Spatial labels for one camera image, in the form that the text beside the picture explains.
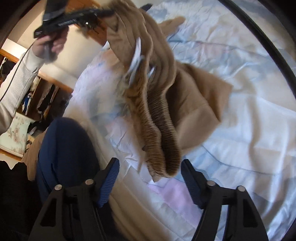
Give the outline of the white knit sleeve forearm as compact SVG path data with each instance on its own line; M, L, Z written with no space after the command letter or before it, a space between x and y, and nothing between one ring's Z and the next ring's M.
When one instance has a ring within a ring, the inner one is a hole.
M10 127L16 110L43 64L44 60L29 49L1 84L1 133Z

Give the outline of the person left hand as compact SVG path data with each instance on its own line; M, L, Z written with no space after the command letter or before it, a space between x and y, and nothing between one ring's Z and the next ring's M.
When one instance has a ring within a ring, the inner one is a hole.
M60 31L36 39L32 45L33 53L48 63L54 62L64 49L68 32L69 27L65 27Z

